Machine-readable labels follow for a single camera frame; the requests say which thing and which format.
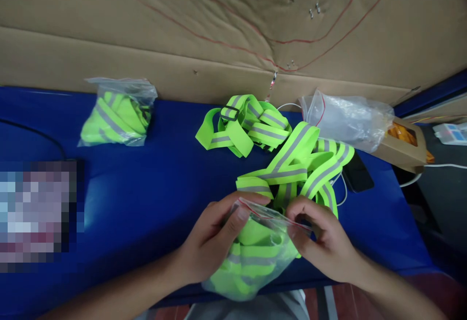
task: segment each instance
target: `black cable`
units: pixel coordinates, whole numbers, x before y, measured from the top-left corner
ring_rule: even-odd
[[[54,138],[52,138],[51,136],[45,134],[45,133],[42,133],[40,130],[37,130],[37,129],[34,129],[34,128],[30,128],[28,127],[27,125],[22,125],[22,124],[19,124],[19,123],[15,123],[15,122],[12,122],[12,121],[9,121],[9,120],[5,120],[5,119],[2,119],[0,118],[0,122],[1,123],[5,123],[5,124],[9,124],[9,125],[12,125],[12,126],[15,126],[17,128],[21,128],[21,129],[25,129],[25,130],[29,130],[30,132],[33,132],[33,133],[36,133],[36,134],[39,134],[40,136],[42,136],[43,138],[46,138],[47,140],[53,142],[57,147],[58,149],[60,150],[60,153],[62,155],[62,160],[66,160],[67,159],[67,155],[65,154],[65,150],[63,149],[63,146],[57,141],[55,140]]]

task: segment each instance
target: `left hand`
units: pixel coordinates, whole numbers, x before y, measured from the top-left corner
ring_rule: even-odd
[[[236,191],[219,202],[211,202],[203,211],[183,245],[174,252],[174,266],[183,284],[207,280],[221,266],[227,253],[250,217],[250,211],[239,207],[223,224],[232,205],[240,197],[267,205],[269,198],[249,192]]]

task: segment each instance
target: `cardboard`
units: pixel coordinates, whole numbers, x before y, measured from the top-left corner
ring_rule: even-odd
[[[467,0],[0,0],[0,84],[144,77],[165,99],[276,106],[319,85],[395,105],[467,67],[465,32]]]
[[[413,131],[417,139],[417,146],[387,135],[372,155],[408,172],[421,173],[423,166],[427,164],[427,145],[422,130],[398,117],[394,118],[394,123]]]
[[[444,105],[405,118],[411,123],[455,123],[467,122],[467,95],[456,100],[446,101]]]

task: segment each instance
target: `clear plastic bag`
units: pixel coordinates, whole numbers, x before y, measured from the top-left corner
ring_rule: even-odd
[[[393,125],[391,106],[361,96],[328,96],[318,89],[300,99],[303,119],[320,129],[320,138],[345,142],[368,153],[375,152]]]
[[[97,101],[81,130],[78,146],[122,143],[143,146],[151,121],[156,88],[146,79],[90,78]]]
[[[297,257],[288,228],[297,226],[310,236],[311,228],[282,214],[240,198],[231,213],[240,207],[251,211],[250,219],[232,244],[221,267],[202,287],[233,301],[249,301],[259,289],[277,278]]]

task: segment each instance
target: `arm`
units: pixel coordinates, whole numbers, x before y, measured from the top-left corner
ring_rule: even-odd
[[[39,319],[133,319],[177,289],[208,279],[220,267],[250,216],[240,207],[223,224],[240,196],[258,204],[269,203],[267,197],[244,192],[211,202],[179,249],[91,289]]]
[[[317,242],[299,229],[289,230],[298,252],[327,277],[362,289],[385,318],[446,319],[435,304],[404,279],[359,253],[327,207],[300,196],[286,214],[292,220],[305,216],[315,227]]]

